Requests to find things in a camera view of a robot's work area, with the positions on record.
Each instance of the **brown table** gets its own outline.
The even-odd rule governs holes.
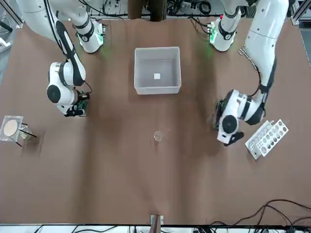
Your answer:
[[[87,118],[63,117],[46,97],[49,66],[64,60],[57,45],[27,26],[17,32],[0,86],[0,117],[24,116],[41,143],[33,151],[0,145],[1,223],[148,224],[150,214],[161,214],[166,224],[229,224],[270,199],[311,205],[311,69],[298,27],[283,26],[266,105],[266,119],[289,119],[290,131],[255,162],[244,143],[259,125],[243,123],[245,138],[225,148],[207,123],[230,89],[252,93],[258,85],[252,65],[237,53],[250,20],[241,21],[226,53],[207,45],[189,19],[107,24],[107,42],[95,54],[78,46],[67,25],[93,87]],[[157,46],[180,47],[181,91],[138,96],[134,49]],[[155,131],[164,135],[159,144]],[[275,206],[291,219],[310,215]],[[285,222],[267,210],[262,224]]]

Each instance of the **black wire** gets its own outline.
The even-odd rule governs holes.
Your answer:
[[[94,8],[94,7],[92,7],[92,6],[90,6],[90,5],[89,5],[86,1],[84,1],[84,0],[79,0],[79,2],[80,2],[81,4],[83,4],[83,5],[85,5],[85,6],[88,6],[89,8],[91,8],[91,9],[93,9],[94,11],[98,12],[99,14],[102,14],[103,16],[116,17],[116,18],[120,18],[120,19],[124,20],[124,18],[120,17],[119,15],[106,14],[106,13],[105,13],[104,7],[105,7],[107,1],[106,1],[105,4],[103,5],[103,12],[101,12],[100,10],[98,10],[98,9],[96,9],[96,8]]]
[[[105,7],[106,7],[107,2],[108,2],[108,0],[106,0],[105,4],[103,5],[103,14],[104,14],[105,16],[117,17],[117,18],[120,18],[120,19],[124,20],[124,18],[122,18],[122,17],[120,17],[120,16],[118,16],[118,15],[116,15],[116,14],[107,14],[107,13],[105,12]]]
[[[180,0],[180,1],[169,0],[168,2],[172,2],[174,6],[173,6],[172,12],[169,12],[168,15],[170,16],[170,15],[176,14],[181,9],[183,1],[184,0]]]
[[[281,211],[279,211],[277,208],[271,206],[271,205],[267,205],[267,207],[277,211],[280,215],[282,215],[287,221],[289,221],[290,224],[292,224],[291,220],[285,215],[283,214]]]
[[[195,19],[195,18],[192,17],[192,16],[190,16],[190,17],[188,17],[188,18],[193,19],[193,20],[194,20],[197,24],[199,24],[200,26],[206,27],[206,28],[207,28],[207,25],[204,24],[204,23],[201,23],[201,21],[199,20],[199,18]]]
[[[91,94],[92,93],[92,87],[86,82],[86,81],[84,81],[85,83],[86,83],[86,85],[88,85],[88,87],[89,87],[89,89],[91,90],[90,92],[89,92],[89,94]]]
[[[77,225],[77,226],[72,230],[71,233],[74,233],[74,231],[75,231],[78,227],[79,227],[79,225]]]
[[[250,219],[250,218],[253,218],[254,216],[256,216],[262,209],[265,209],[267,207],[267,205],[269,205],[270,203],[272,202],[279,202],[279,201],[283,201],[283,202],[288,202],[288,203],[291,203],[291,204],[295,204],[295,205],[298,205],[302,208],[305,208],[305,209],[308,209],[308,210],[311,210],[310,207],[308,206],[305,206],[303,204],[300,204],[300,203],[297,203],[295,201],[292,201],[292,200],[287,200],[287,199],[273,199],[273,200],[270,200],[268,201],[267,203],[265,203],[263,206],[261,206],[254,214],[248,216],[248,217],[243,217],[241,218],[240,220],[238,220],[237,222],[235,222],[234,224],[231,224],[231,225],[226,225],[225,223],[221,222],[221,221],[214,221],[211,223],[211,225],[215,224],[215,223],[221,223],[223,225],[226,225],[228,228],[231,228],[231,227],[234,227],[236,226],[237,224],[239,224],[240,222],[244,221],[244,220],[247,220],[247,219]]]
[[[258,69],[258,67],[256,66],[256,71],[257,71],[257,73],[258,73],[258,76],[259,76],[259,85],[258,85],[258,87],[257,87],[257,89],[256,89],[256,91],[252,94],[252,95],[250,95],[250,96],[254,96],[254,95],[256,95],[256,93],[258,92],[258,90],[259,90],[259,86],[260,86],[260,84],[261,84],[261,76],[260,76],[260,72],[259,72],[259,69]]]
[[[41,225],[34,233],[37,233],[44,225]]]
[[[113,226],[113,227],[110,227],[110,228],[108,228],[108,229],[106,229],[106,230],[103,230],[103,231],[98,231],[98,230],[93,230],[93,229],[83,229],[83,230],[79,230],[79,231],[74,232],[74,233],[88,232],[88,231],[90,231],[90,232],[104,233],[104,232],[107,232],[107,231],[109,231],[109,230],[111,230],[111,229],[113,229],[113,228],[116,228],[116,227],[117,227],[117,226]]]
[[[44,2],[45,11],[46,11],[46,13],[47,13],[47,18],[48,18],[48,21],[49,21],[49,24],[50,24],[50,27],[51,27],[51,30],[52,30],[54,39],[55,39],[57,45],[59,46],[59,48],[61,49],[61,51],[64,53],[61,44],[60,44],[59,41],[57,40],[55,31],[54,31],[54,26],[53,26],[52,21],[51,21],[51,18],[50,18],[50,15],[52,16],[52,14],[51,14],[50,5],[48,4],[48,0],[43,0],[43,2]]]
[[[206,5],[208,7],[207,11],[203,10],[203,5]],[[199,10],[203,15],[209,15],[210,11],[212,10],[212,7],[208,1],[204,0],[200,2]]]

